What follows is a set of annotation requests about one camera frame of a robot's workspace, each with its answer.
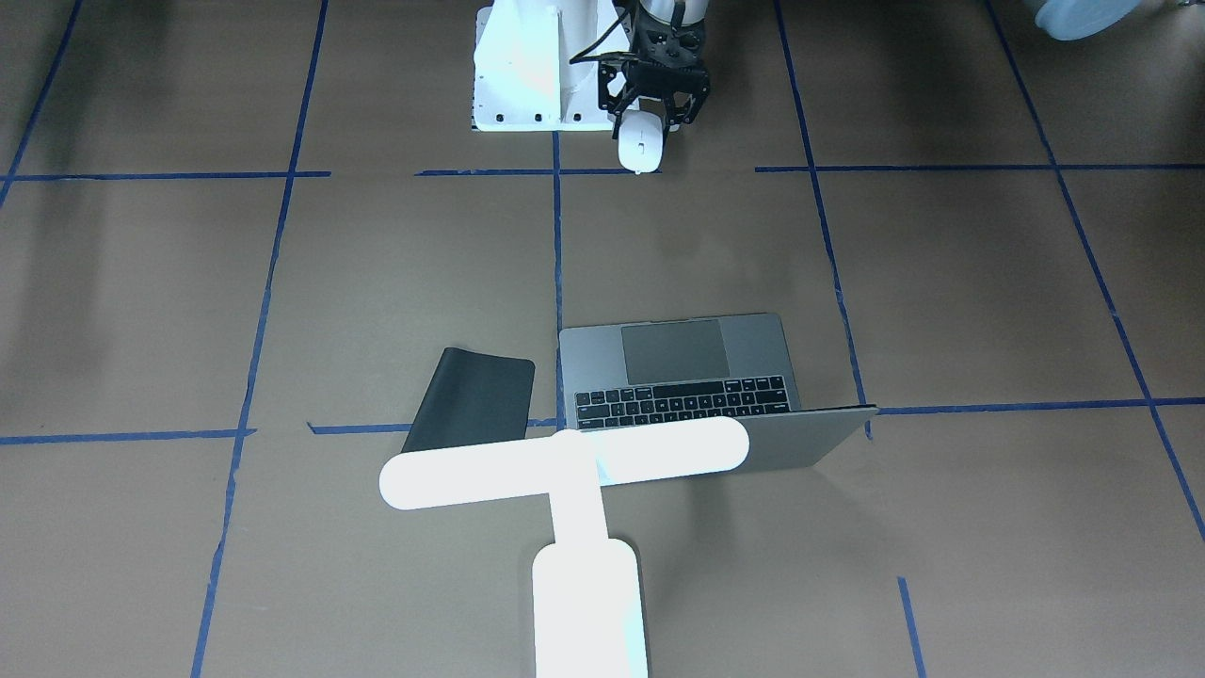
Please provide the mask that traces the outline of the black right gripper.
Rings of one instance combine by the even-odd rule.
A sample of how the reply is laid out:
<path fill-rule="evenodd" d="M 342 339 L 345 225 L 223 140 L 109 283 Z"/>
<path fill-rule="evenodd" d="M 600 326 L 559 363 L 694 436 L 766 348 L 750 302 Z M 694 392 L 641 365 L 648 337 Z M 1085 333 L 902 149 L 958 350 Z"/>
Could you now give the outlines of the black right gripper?
<path fill-rule="evenodd" d="M 666 95 L 666 132 L 692 124 L 711 93 L 706 8 L 625 8 L 628 47 L 599 55 L 600 108 L 619 119 L 641 95 Z"/>

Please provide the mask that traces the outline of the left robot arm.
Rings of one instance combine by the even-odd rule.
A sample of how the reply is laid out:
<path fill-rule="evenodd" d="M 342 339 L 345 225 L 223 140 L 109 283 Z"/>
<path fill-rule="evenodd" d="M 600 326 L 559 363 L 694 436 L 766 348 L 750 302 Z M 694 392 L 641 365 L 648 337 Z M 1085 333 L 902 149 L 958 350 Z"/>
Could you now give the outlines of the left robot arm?
<path fill-rule="evenodd" d="M 1117 24 L 1141 1 L 1023 1 L 1038 29 L 1057 41 L 1077 41 Z"/>

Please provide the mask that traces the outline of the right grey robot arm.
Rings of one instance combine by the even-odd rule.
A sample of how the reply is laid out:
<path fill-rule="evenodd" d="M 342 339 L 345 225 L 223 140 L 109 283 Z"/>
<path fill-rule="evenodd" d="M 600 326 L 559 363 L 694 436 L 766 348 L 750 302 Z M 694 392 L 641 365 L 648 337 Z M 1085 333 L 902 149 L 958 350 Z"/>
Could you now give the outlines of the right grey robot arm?
<path fill-rule="evenodd" d="M 712 87 L 703 52 L 707 1 L 624 1 L 602 36 L 574 57 L 598 65 L 599 110 L 615 122 L 640 100 L 662 105 L 663 132 L 690 124 Z"/>

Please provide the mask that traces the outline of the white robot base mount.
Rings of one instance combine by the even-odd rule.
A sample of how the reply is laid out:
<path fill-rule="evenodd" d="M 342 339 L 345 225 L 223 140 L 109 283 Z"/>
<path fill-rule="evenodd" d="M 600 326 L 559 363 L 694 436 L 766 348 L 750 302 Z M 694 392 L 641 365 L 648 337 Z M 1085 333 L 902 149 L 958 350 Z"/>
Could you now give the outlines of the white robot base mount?
<path fill-rule="evenodd" d="M 621 13 L 612 1 L 493 1 L 476 13 L 474 108 L 480 132 L 594 132 L 598 65 L 571 63 Z"/>

